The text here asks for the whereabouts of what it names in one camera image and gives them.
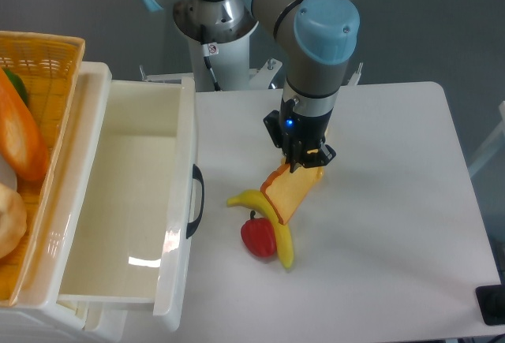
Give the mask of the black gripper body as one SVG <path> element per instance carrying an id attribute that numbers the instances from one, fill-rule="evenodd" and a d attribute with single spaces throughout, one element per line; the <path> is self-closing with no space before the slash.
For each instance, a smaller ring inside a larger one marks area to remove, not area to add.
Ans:
<path id="1" fill-rule="evenodd" d="M 295 110 L 301 106 L 301 100 L 293 97 L 282 100 L 279 110 L 273 110 L 264 118 L 264 124 L 273 144 L 288 153 L 290 140 L 300 140 L 303 144 L 303 154 L 311 149 L 326 144 L 325 131 L 328 127 L 332 111 L 326 114 L 310 117 Z"/>

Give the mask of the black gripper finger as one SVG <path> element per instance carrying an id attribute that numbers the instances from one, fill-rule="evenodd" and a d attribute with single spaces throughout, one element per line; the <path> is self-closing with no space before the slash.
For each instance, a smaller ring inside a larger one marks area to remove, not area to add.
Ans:
<path id="1" fill-rule="evenodd" d="M 306 151 L 302 156 L 302 165 L 305 168 L 326 166 L 336 157 L 336 151 L 327 144 L 319 148 Z"/>
<path id="2" fill-rule="evenodd" d="M 303 144 L 300 140 L 290 140 L 286 161 L 290 164 L 290 173 L 294 173 L 298 168 L 303 167 Z"/>

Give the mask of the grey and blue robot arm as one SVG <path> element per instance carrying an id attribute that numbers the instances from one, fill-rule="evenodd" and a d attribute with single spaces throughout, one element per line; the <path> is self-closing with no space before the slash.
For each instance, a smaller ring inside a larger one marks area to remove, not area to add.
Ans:
<path id="1" fill-rule="evenodd" d="M 249 38 L 258 27 L 287 54 L 281 105 L 264 119 L 292 170 L 327 165 L 325 138 L 360 16 L 353 0 L 143 0 L 168 10 L 186 38 L 198 91 L 245 90 Z"/>

